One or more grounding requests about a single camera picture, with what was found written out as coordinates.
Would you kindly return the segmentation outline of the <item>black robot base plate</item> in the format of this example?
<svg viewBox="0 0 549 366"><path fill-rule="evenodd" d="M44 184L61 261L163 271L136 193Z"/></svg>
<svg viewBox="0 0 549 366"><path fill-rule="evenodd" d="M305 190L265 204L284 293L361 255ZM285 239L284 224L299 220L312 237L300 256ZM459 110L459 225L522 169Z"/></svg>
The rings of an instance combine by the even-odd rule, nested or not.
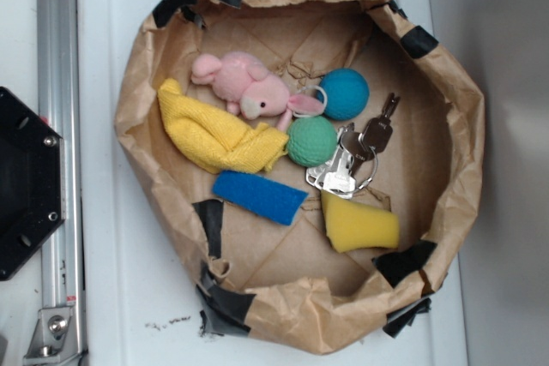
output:
<svg viewBox="0 0 549 366"><path fill-rule="evenodd" d="M1 280L63 223L63 138L1 88Z"/></svg>

